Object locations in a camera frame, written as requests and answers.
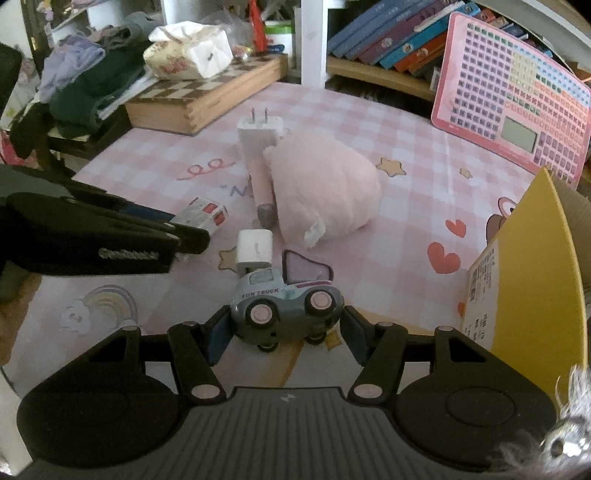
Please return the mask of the white bookshelf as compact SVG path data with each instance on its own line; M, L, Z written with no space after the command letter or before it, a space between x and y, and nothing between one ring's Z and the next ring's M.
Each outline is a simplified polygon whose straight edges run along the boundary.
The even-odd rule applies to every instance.
M577 67L590 66L590 3L588 1L481 1L485 8L506 17L539 37L557 58ZM206 15L245 1L51 1L47 36L58 41L69 33L68 23L81 13L93 29L117 25L136 10L154 11L165 24L198 21ZM301 66L305 86L322 87L327 79L329 12L348 10L351 1L297 1L301 8Z

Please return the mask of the small red white carton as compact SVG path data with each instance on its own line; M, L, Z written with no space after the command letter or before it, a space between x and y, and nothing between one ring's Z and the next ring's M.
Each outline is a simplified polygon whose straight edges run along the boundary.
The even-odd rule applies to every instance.
M228 211L221 203L204 197L195 197L171 219L171 223L202 229L212 236L226 219L228 219Z

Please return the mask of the white plug adapter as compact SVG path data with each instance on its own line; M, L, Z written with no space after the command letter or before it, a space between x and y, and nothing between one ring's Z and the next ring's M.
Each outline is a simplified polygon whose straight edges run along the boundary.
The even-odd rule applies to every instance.
M250 116L240 119L236 127L246 161L262 158L266 148L279 144L284 131L283 118L270 115L267 109L260 117L252 109Z

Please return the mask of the red white pen toy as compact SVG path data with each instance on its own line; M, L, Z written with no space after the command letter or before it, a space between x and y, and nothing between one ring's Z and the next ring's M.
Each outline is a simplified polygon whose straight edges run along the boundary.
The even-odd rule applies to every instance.
M259 6L256 0L249 0L249 20L252 23L252 41L257 52L266 52L267 40L264 32L264 23L260 16Z

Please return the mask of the pink keyboard learning toy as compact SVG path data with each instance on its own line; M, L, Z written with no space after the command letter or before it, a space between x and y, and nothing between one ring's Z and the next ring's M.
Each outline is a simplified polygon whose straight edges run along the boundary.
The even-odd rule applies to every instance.
M590 90L530 45L453 13L431 120L576 188L590 141Z

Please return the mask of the pink plush toy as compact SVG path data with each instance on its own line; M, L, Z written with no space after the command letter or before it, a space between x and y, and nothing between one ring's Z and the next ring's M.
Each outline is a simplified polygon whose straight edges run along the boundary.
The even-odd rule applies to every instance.
M335 136L295 130L266 148L280 233L304 249L375 220L383 181L368 158Z

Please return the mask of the small white charger cube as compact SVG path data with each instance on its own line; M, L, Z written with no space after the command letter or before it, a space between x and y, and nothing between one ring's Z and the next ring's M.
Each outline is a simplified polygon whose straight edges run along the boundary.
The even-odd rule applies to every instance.
M273 263L273 232L267 229L242 229L236 242L235 267L239 276Z

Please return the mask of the yellow cardboard box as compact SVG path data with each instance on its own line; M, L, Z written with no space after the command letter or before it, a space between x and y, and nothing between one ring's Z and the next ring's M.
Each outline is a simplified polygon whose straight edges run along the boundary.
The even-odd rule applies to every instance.
M589 316L590 201L541 170L471 266L461 330L565 402Z

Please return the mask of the wooden chessboard box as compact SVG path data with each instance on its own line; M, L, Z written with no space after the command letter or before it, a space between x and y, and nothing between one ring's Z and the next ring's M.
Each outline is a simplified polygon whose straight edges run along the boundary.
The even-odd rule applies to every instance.
M134 128L194 135L287 76L288 57L260 54L207 80L161 80L126 102Z

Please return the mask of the grey toy truck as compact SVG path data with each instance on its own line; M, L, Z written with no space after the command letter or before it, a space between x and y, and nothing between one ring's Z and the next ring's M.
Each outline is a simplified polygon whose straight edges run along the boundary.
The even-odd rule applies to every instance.
M273 352L284 342L324 342L345 300L330 265L286 250L280 268L257 268L242 276L229 306L236 336Z

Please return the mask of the row of blue books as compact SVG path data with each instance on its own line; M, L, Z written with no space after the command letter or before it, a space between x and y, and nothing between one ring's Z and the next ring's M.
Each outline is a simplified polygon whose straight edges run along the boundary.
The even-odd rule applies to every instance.
M443 38L454 12L480 14L473 1L363 1L329 32L327 52L391 69L429 41Z

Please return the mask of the pile of dark clothes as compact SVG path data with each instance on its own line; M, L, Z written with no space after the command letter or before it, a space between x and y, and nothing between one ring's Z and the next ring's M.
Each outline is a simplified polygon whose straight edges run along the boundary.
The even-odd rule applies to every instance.
M23 107L10 127L17 156L28 157L52 128L66 139L96 132L104 122L100 112L145 74L143 53L160 25L137 11L93 38L75 34L58 44L45 59L38 100Z

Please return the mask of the pink cylindrical gadget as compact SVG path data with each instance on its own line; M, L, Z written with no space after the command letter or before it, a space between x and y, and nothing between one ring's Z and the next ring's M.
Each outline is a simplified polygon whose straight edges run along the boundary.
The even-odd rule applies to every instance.
M249 160L247 169L259 223L263 228L273 229L277 223L277 212L270 169L262 156Z

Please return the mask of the floral tissue pack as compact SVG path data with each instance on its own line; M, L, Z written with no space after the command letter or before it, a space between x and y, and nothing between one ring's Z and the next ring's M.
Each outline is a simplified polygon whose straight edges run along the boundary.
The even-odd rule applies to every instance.
M164 80L207 80L233 61L228 34L219 26L191 21L156 27L143 60Z

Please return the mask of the pink checked tablecloth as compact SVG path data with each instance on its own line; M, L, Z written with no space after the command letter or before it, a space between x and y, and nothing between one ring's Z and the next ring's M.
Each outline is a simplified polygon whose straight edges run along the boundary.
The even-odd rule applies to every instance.
M166 275L35 278L4 369L18 395L119 327L162 333L202 322L228 302L238 281L238 233L257 220L238 122L264 112L283 119L287 139L271 168L280 210L312 192L339 209L352 205L358 182L342 185L337 167L318 162L325 153L342 163L358 151L381 182L374 221L308 251L332 267L346 302L417 333L460 325L466 276L486 247L487 222L514 208L532 175L406 111L277 83L193 137L134 129L78 173L81 182L171 213L205 197L228 217L204 254L180 258Z

